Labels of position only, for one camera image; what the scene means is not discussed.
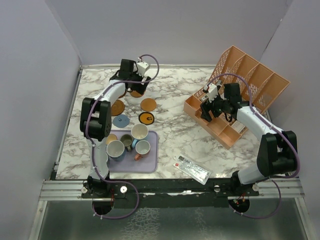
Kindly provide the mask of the blue round coaster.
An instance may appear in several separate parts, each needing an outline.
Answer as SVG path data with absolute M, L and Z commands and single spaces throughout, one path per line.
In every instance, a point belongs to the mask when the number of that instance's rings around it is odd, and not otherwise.
M 130 119 L 126 115 L 120 114 L 113 119 L 112 123 L 117 128 L 122 129 L 129 125 Z

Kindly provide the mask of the peach plastic desk organizer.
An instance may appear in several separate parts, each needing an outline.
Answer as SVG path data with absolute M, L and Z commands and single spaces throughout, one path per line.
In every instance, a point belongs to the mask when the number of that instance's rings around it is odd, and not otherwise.
M 221 55 L 211 76 L 205 82 L 225 73 L 236 74 L 244 78 L 252 93 L 253 106 L 261 114 L 264 114 L 290 85 L 287 79 L 235 46 L 231 46 Z M 223 114 L 218 118 L 213 117 L 210 122 L 202 119 L 200 105 L 204 95 L 203 89 L 200 88 L 184 102 L 183 110 L 226 149 L 230 149 L 248 128 L 245 127 L 242 134 L 239 134 L 231 127 L 236 120 L 227 122 Z

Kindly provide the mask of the orange wooden coaster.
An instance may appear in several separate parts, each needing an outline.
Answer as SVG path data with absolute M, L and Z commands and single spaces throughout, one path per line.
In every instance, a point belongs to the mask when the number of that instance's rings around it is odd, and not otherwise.
M 156 109 L 157 103 L 152 98 L 146 98 L 146 99 L 141 101 L 140 107 L 145 112 L 152 112 L 153 110 Z

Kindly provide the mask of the dark brown ringed coaster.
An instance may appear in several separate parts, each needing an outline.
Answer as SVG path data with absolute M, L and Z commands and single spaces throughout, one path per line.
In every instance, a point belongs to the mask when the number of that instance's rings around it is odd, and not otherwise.
M 113 117 L 118 116 L 120 114 L 123 113 L 123 111 L 125 110 L 125 104 L 117 99 L 114 104 L 111 106 L 111 115 Z

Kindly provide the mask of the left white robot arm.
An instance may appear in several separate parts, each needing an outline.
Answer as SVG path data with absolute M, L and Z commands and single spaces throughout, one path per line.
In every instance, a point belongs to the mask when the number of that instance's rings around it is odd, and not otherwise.
M 106 197 L 111 190 L 110 184 L 104 180 L 109 174 L 105 140 L 112 129 L 112 105 L 128 90 L 144 94 L 152 79 L 145 76 L 149 68 L 150 64 L 142 59 L 122 59 L 120 68 L 109 79 L 107 87 L 95 97 L 82 100 L 79 128 L 90 148 L 91 170 L 88 178 L 97 180 L 93 191 L 101 198 Z

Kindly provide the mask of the light wooden coaster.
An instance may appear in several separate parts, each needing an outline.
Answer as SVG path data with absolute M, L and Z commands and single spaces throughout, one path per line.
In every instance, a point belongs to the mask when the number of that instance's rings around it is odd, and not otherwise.
M 137 91 L 132 91 L 131 93 L 130 93 L 130 95 L 132 96 L 132 97 L 134 97 L 134 98 L 141 98 L 144 94 L 141 94 L 141 93 L 139 93 L 139 92 L 137 92 Z

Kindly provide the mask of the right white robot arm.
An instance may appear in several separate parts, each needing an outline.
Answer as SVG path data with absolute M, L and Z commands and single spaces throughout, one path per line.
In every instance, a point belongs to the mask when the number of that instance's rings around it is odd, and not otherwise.
M 205 85 L 201 99 L 201 118 L 211 122 L 224 114 L 228 122 L 237 120 L 248 128 L 260 141 L 256 162 L 239 171 L 230 179 L 230 191 L 240 196 L 248 186 L 268 177 L 286 173 L 297 173 L 300 162 L 297 151 L 297 136 L 293 131 L 284 131 L 274 126 L 250 101 L 243 100 L 238 83 L 224 85 L 225 97 L 219 94 L 220 87 L 213 83 Z

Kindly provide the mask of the dark brown grooved coaster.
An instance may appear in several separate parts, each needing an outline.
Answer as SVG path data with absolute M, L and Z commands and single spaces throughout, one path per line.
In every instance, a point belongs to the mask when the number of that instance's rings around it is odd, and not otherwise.
M 118 97 L 118 99 L 123 98 L 123 97 L 126 95 L 126 93 L 127 93 L 127 92 L 125 91 L 121 96 Z

